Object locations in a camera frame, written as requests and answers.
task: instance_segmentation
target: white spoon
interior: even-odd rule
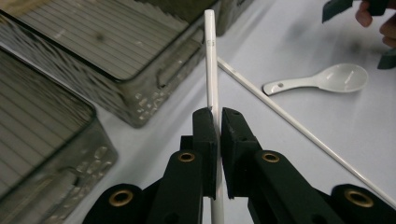
[[[361,90],[367,83],[364,68],[352,63],[339,63],[312,77],[301,77],[271,82],[262,86],[267,95],[299,87],[318,87],[325,91],[352,92]]]

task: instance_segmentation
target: table surface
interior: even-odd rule
[[[356,63],[369,73],[367,86],[353,93],[300,88],[271,96],[318,139],[396,200],[396,70],[377,70],[382,52],[380,24],[392,13],[362,28],[353,8],[321,22],[325,0],[256,0],[232,28],[217,39],[218,56],[250,80],[263,83],[308,77],[337,63]],[[219,106],[240,111],[264,149],[285,155],[316,189],[350,183],[364,186],[354,175],[295,130],[271,108],[219,70]],[[205,61],[177,88],[141,129],[97,106],[119,160],[66,223],[81,223],[100,194],[119,183],[145,188],[161,178],[181,135],[192,134],[192,112],[206,107]],[[252,223],[247,199],[226,198],[225,223]],[[204,220],[210,203],[204,199]]]

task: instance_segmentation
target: white chopstick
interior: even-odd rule
[[[361,182],[363,182],[366,186],[372,189],[375,193],[377,193],[380,197],[382,197],[386,202],[388,202],[391,206],[396,208],[396,202],[388,196],[382,189],[376,186],[373,182],[359,173],[354,167],[352,167],[347,161],[345,161],[342,157],[338,156],[334,151],[332,151],[328,146],[326,146],[323,142],[321,142],[317,137],[315,137],[309,130],[307,130],[299,121],[297,121],[294,117],[288,114],[285,110],[283,110],[279,105],[277,105],[274,101],[272,101],[268,96],[266,96],[263,92],[261,92],[258,88],[256,88],[251,82],[245,79],[241,74],[236,72],[229,64],[224,62],[221,58],[218,57],[219,67],[224,70],[228,75],[230,75],[233,79],[238,81],[242,86],[248,89],[251,93],[257,96],[260,100],[262,100],[266,105],[268,105],[271,109],[273,109],[280,117],[285,119],[289,124],[291,124],[295,129],[297,129],[300,133],[305,135],[309,140],[315,143],[318,147],[320,147],[324,152],[326,152],[330,157],[332,157],[335,161],[340,163],[344,168],[346,168],[350,173],[356,176]]]
[[[224,223],[224,207],[222,195],[222,168],[219,141],[219,85],[218,62],[216,53],[215,13],[209,9],[205,11],[205,45],[206,45],[206,91],[207,107],[212,111],[213,121],[218,138],[218,160],[216,178],[216,200],[211,199],[211,218],[214,224]]]

